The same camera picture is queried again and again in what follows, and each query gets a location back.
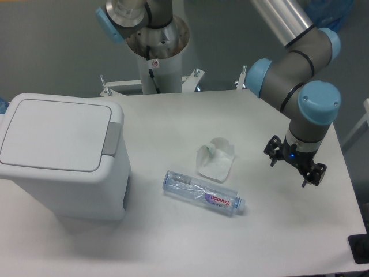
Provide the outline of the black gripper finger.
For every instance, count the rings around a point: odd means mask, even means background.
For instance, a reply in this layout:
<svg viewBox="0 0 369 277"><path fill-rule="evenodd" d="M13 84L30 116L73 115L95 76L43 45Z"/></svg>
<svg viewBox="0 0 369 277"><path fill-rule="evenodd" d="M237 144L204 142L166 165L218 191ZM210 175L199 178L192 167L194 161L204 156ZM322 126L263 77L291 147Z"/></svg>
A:
<svg viewBox="0 0 369 277"><path fill-rule="evenodd" d="M318 186L324 178L327 166L322 163L312 162L308 170L303 173L304 181L302 187L307 184Z"/></svg>
<svg viewBox="0 0 369 277"><path fill-rule="evenodd" d="M267 143L264 154L270 159L270 166L273 167L277 161L281 160L281 139L274 135Z"/></svg>

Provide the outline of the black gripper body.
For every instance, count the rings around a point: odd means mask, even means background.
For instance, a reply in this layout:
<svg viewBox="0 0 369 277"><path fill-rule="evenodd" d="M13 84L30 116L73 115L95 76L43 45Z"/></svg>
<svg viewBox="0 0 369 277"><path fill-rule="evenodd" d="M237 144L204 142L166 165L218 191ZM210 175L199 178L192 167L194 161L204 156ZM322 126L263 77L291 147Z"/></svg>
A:
<svg viewBox="0 0 369 277"><path fill-rule="evenodd" d="M312 167L313 158L318 150L300 151L299 145L294 141L290 142L285 136L282 146L279 148L280 160L286 161L291 166L295 167L300 174L307 174Z"/></svg>

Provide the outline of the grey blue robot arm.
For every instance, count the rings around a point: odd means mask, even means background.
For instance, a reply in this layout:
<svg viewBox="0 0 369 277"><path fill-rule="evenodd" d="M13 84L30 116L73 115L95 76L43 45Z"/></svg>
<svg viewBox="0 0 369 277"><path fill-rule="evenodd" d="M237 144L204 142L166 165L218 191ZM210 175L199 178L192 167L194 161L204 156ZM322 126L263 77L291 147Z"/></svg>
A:
<svg viewBox="0 0 369 277"><path fill-rule="evenodd" d="M337 117L341 95L314 75L338 56L340 39L328 28L316 28L296 1L254 1L253 6L287 54L279 62L258 60L239 85L290 120L285 138L274 136L265 147L271 162L283 160L305 184L319 185L326 166L314 156ZM195 90L197 77L183 81L180 60L189 29L174 16L171 1L107 1L95 15L109 39L126 42L138 58L143 93Z"/></svg>

